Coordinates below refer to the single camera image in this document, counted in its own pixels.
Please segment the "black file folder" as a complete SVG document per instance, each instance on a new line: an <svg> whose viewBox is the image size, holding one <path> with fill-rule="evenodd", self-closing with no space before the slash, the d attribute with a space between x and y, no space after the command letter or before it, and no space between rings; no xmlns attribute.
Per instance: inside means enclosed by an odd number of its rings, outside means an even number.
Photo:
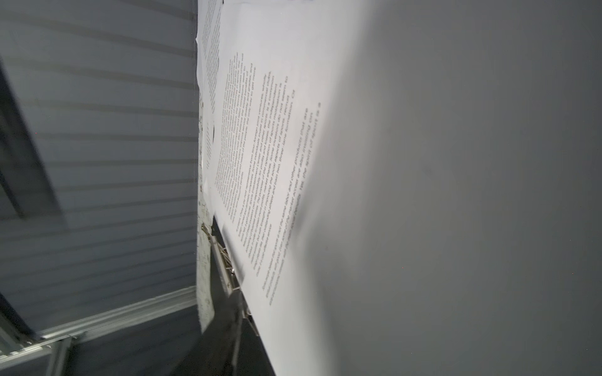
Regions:
<svg viewBox="0 0 602 376"><path fill-rule="evenodd" d="M216 220L202 225L211 251L214 317L172 375L273 375L274 369L241 292L235 263Z"/></svg>

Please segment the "printed sheet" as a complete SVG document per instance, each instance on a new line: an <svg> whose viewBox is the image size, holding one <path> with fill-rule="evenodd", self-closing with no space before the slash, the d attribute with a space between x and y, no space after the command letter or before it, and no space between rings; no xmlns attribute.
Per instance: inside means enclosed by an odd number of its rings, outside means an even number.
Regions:
<svg viewBox="0 0 602 376"><path fill-rule="evenodd" d="M277 375L601 373L599 1L220 1L206 199Z"/></svg>

